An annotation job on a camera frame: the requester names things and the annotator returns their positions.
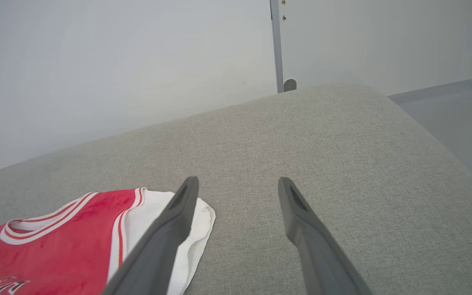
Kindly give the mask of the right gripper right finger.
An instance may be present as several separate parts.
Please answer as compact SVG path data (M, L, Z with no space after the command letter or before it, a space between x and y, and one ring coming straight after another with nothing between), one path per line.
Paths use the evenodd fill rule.
M330 231L311 209L294 181L281 177L278 195L285 233L296 246L308 295L371 295Z

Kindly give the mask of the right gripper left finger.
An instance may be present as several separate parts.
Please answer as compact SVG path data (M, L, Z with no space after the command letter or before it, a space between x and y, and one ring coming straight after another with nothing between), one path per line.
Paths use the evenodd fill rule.
M191 232L199 180L189 176L146 230L103 295L165 295L178 247Z

